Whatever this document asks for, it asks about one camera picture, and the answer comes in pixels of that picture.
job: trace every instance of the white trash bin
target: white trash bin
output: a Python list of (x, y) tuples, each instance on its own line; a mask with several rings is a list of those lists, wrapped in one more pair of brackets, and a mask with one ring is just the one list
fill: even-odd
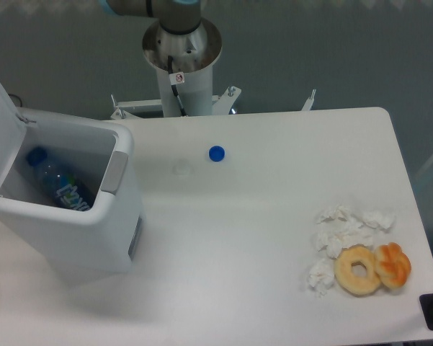
[[(41, 193), (25, 160), (36, 146), (76, 167), (96, 195), (90, 210), (58, 208)], [(18, 110), (0, 84), (0, 221), (48, 258), (128, 271), (144, 219), (133, 147), (121, 125)]]

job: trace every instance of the warning sticker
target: warning sticker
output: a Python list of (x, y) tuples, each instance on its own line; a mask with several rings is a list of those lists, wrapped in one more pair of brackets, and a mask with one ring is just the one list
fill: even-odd
[(171, 85), (184, 83), (184, 72), (177, 72), (175, 74), (170, 74), (169, 76)]

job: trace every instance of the blue bottle cap on bottle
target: blue bottle cap on bottle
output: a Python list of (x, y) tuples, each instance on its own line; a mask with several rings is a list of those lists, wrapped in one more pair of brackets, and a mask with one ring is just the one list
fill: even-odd
[(47, 157), (48, 155), (46, 153), (46, 150), (41, 146), (38, 146), (37, 148), (34, 148), (33, 150), (31, 150), (31, 152), (28, 153), (28, 155), (26, 156), (26, 160), (30, 166), (35, 167)]
[(224, 159), (225, 154), (226, 153), (222, 146), (212, 146), (208, 151), (208, 156), (210, 157), (211, 161), (214, 162), (219, 162)]

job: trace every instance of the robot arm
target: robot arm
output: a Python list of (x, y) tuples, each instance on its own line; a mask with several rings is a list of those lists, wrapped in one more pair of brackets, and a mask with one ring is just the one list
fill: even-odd
[(153, 17), (173, 35), (186, 35), (200, 25), (200, 0), (104, 0), (119, 15)]

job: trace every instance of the white table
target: white table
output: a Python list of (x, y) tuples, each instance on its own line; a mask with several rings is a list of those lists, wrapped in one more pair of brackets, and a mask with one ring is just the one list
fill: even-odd
[[(433, 339), (433, 261), (377, 108), (124, 120), (147, 221), (129, 274), (50, 263), (0, 224), (0, 345), (350, 345)], [(207, 157), (213, 145), (226, 158)], [(305, 283), (317, 213), (391, 208), (413, 271), (395, 294)]]

